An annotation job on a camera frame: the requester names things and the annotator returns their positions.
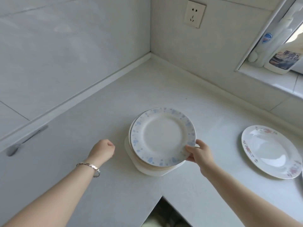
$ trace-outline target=bottle label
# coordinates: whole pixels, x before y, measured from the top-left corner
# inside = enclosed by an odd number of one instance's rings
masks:
[[[265,44],[266,42],[269,42],[272,39],[272,34],[266,33],[263,37],[262,44]]]
[[[294,53],[288,50],[276,53],[269,63],[277,68],[284,70],[290,69],[295,63],[300,60],[302,53]]]

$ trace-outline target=window sill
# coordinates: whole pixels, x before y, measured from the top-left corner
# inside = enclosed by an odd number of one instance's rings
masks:
[[[247,61],[240,67],[239,72],[303,99],[303,75],[296,72],[290,71],[280,75],[263,67],[253,67]]]

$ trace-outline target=fist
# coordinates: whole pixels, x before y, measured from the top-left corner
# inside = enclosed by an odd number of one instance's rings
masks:
[[[87,163],[100,167],[103,163],[109,160],[115,153],[115,145],[108,139],[97,142],[85,160]]]

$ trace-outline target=blue speckled plate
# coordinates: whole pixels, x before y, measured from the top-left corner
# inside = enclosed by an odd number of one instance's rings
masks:
[[[196,131],[182,112],[158,107],[141,114],[130,133],[132,148],[144,162],[159,167],[175,166],[187,159],[186,144],[195,146]]]

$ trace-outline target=forearm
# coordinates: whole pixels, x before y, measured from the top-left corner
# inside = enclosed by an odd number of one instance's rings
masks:
[[[207,171],[206,177],[246,227],[302,227],[218,166]]]
[[[3,227],[66,226],[94,172],[89,166],[77,166]]]

